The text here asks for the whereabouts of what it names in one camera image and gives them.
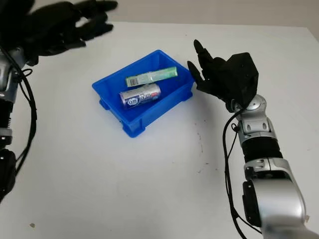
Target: table surface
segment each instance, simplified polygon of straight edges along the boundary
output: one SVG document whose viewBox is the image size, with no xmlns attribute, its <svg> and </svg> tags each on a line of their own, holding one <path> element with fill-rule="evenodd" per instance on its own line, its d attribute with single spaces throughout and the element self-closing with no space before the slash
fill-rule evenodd
<svg viewBox="0 0 319 239">
<path fill-rule="evenodd" d="M 319 233 L 319 43 L 306 28 L 115 22 L 87 48 L 42 57 L 29 77 L 38 130 L 14 190 L 0 206 L 0 232 L 13 239 L 239 238 L 224 185 L 222 130 L 231 116 L 213 96 L 194 96 L 129 138 L 91 85 L 161 49 L 197 63 L 197 38 L 212 56 L 250 52 L 284 157 Z M 30 112 L 21 92 L 13 144 L 26 144 Z M 233 132 L 229 130 L 230 146 Z M 230 159 L 235 206 L 244 215 L 244 158 Z M 243 228 L 248 238 L 261 238 Z"/>
</svg>

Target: robot forearm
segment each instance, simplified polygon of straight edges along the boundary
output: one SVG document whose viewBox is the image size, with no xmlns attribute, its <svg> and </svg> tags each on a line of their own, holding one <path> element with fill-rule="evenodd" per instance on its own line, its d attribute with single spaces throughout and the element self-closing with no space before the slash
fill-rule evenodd
<svg viewBox="0 0 319 239">
<path fill-rule="evenodd" d="M 234 105 L 234 111 L 240 110 Z M 266 113 L 266 100 L 256 95 L 238 117 L 239 140 L 245 155 L 243 203 L 247 221 L 266 239 L 316 238 L 305 227 L 306 207 L 289 163 L 280 152 Z"/>
</svg>

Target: can label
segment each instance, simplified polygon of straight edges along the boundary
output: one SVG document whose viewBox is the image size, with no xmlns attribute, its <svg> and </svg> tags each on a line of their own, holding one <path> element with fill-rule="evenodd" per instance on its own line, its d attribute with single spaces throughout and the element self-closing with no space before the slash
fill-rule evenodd
<svg viewBox="0 0 319 239">
<path fill-rule="evenodd" d="M 120 96 L 124 107 L 130 109 L 157 100 L 160 97 L 160 88 L 156 84 L 145 85 L 134 90 L 120 92 Z"/>
</svg>

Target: wire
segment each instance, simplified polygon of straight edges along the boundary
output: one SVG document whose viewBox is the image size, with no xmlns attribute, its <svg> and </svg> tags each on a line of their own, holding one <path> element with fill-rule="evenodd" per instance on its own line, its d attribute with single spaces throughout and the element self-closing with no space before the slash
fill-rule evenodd
<svg viewBox="0 0 319 239">
<path fill-rule="evenodd" d="M 0 51 L 5 55 L 5 57 L 8 59 L 8 61 L 11 62 L 13 68 L 16 70 L 16 72 L 21 77 L 22 81 L 24 82 L 25 88 L 26 88 L 26 91 L 27 91 L 27 94 L 29 97 L 27 97 L 27 94 L 24 91 L 22 84 L 21 83 L 19 83 L 19 84 L 20 84 L 21 90 L 23 92 L 23 95 L 26 97 L 26 99 L 30 105 L 30 108 L 31 108 L 31 123 L 30 123 L 29 137 L 28 137 L 28 141 L 27 141 L 27 145 L 26 145 L 25 149 L 23 150 L 23 152 L 21 153 L 21 155 L 17 159 L 17 161 L 19 161 L 21 159 L 21 161 L 16 169 L 16 173 L 15 173 L 15 175 L 17 176 L 19 174 L 24 162 L 25 162 L 25 159 L 26 159 L 29 151 L 30 151 L 31 144 L 32 144 L 33 138 L 34 138 L 35 133 L 36 133 L 36 120 L 37 120 L 36 105 L 35 105 L 33 92 L 32 92 L 31 86 L 29 84 L 29 81 L 26 78 L 26 75 L 24 74 L 22 69 L 19 67 L 17 62 L 7 52 L 7 50 L 5 50 L 1 45 L 0 45 Z"/>
<path fill-rule="evenodd" d="M 230 125 L 230 123 L 238 116 L 240 115 L 245 109 L 241 109 L 240 111 L 236 112 L 225 124 L 224 130 L 223 130 L 223 150 L 224 150 L 224 158 L 225 158 L 225 185 L 226 185 L 226 191 L 227 191 L 227 196 L 228 196 L 228 201 L 229 201 L 229 206 L 230 206 L 230 213 L 235 225 L 235 228 L 237 230 L 237 232 L 239 233 L 239 235 L 241 236 L 242 239 L 247 239 L 245 237 L 245 235 L 243 234 L 243 232 L 241 231 L 238 222 L 237 222 L 237 218 L 239 218 L 240 220 L 242 220 L 246 225 L 248 225 L 250 228 L 252 228 L 253 230 L 257 231 L 258 233 L 261 234 L 261 231 L 257 230 L 256 228 L 254 228 L 252 225 L 250 225 L 248 222 L 246 222 L 245 220 L 242 219 L 242 217 L 239 216 L 238 212 L 235 209 L 234 206 L 234 201 L 233 201 L 233 193 L 232 193 L 232 187 L 231 187 L 231 180 L 230 180 L 230 173 L 229 173 L 229 156 L 233 150 L 234 144 L 235 144 L 235 140 L 237 138 L 237 126 L 236 124 L 232 124 L 232 129 L 234 131 L 236 131 L 235 134 L 235 138 L 233 140 L 232 146 L 230 148 L 229 153 L 227 153 L 227 146 L 226 146 L 226 132 L 227 132 L 227 128 Z"/>
</svg>

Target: blue plastic bin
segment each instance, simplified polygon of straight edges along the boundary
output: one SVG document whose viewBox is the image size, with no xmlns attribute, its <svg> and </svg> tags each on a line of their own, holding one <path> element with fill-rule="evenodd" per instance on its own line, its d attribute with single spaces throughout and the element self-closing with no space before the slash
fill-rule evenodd
<svg viewBox="0 0 319 239">
<path fill-rule="evenodd" d="M 119 92 L 140 87 L 128 88 L 125 82 L 126 77 L 172 66 L 177 67 L 178 76 L 156 82 L 161 90 L 161 96 L 158 100 L 129 110 L 124 109 Z M 92 87 L 101 97 L 100 104 L 116 116 L 123 124 L 123 130 L 130 137 L 136 137 L 145 130 L 146 126 L 165 112 L 179 102 L 189 99 L 192 96 L 193 83 L 194 79 L 185 67 L 164 52 L 157 50 L 122 70 L 95 82 Z"/>
</svg>

